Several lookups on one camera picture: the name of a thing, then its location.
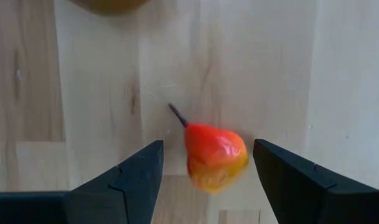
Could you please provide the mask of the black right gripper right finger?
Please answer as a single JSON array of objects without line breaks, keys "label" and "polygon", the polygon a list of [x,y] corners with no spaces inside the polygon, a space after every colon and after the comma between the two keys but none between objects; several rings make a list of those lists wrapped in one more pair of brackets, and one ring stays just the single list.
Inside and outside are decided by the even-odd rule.
[{"label": "black right gripper right finger", "polygon": [[264,139],[253,149],[279,223],[378,223],[379,191]]}]

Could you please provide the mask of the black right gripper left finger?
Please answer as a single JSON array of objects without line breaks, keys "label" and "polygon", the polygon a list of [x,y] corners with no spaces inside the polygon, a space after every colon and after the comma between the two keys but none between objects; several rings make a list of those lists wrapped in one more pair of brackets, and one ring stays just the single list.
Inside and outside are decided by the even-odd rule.
[{"label": "black right gripper left finger", "polygon": [[67,195],[68,223],[150,224],[162,180],[164,142],[156,140]]}]

